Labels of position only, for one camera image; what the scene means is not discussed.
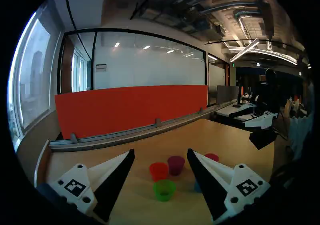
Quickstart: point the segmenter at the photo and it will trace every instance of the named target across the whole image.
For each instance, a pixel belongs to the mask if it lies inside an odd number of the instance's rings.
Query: table surface
[[[239,111],[239,108],[233,107],[234,104],[236,104],[236,102],[232,103],[229,106],[226,106],[226,107],[224,107],[222,109],[217,110],[216,113],[218,115],[221,115],[221,116],[224,116],[224,117],[229,117],[230,113],[235,113],[235,112]],[[250,114],[246,114],[246,115],[242,115],[242,116],[239,116],[239,117],[234,117],[233,119],[240,120],[240,121],[246,121],[248,119],[252,119],[252,116]]]
[[[90,168],[134,149],[136,158],[112,210],[109,224],[209,225],[212,224],[211,214],[202,194],[194,191],[195,178],[190,168],[184,168],[178,177],[169,176],[176,183],[176,192],[170,201],[159,202],[152,190],[154,183],[148,167],[154,162],[166,162],[172,155],[185,156],[187,149],[192,148],[201,154],[215,153],[222,164],[232,168],[239,163],[247,164],[269,181],[274,143],[257,150],[250,142],[249,134],[248,131],[200,119],[132,143],[89,151],[53,153],[47,169],[47,181],[58,179],[76,163]]]

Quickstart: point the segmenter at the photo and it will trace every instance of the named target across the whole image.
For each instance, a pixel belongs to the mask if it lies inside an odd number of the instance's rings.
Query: glass wall
[[[205,84],[204,52],[153,36],[98,32],[94,89]],[[96,69],[106,64],[106,69]]]
[[[8,120],[15,147],[50,111],[51,71],[62,26],[46,3],[30,18],[18,41],[8,81]]]
[[[228,74],[226,73],[227,63],[221,59],[208,54],[208,71],[209,71],[209,92],[208,105],[216,104],[217,86],[228,85]]]
[[[72,92],[87,90],[87,61],[76,49],[72,56],[71,86]]]

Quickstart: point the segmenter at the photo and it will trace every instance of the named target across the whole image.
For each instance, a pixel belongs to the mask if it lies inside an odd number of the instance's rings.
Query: purple cup
[[[169,173],[172,176],[178,176],[182,172],[184,158],[180,156],[172,156],[168,159]]]

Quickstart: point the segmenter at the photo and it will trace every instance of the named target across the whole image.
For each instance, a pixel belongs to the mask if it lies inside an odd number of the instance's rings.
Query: person
[[[280,87],[277,84],[277,74],[272,69],[267,69],[265,72],[266,81],[260,81],[256,91],[251,96],[251,102],[256,103],[257,110],[260,112],[270,111],[277,113],[280,109],[282,101]]]

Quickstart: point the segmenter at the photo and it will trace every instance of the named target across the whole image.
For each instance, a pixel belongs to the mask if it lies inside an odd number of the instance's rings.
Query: orange cup
[[[152,180],[157,182],[168,177],[168,165],[165,163],[153,163],[149,166],[149,171],[152,175]]]

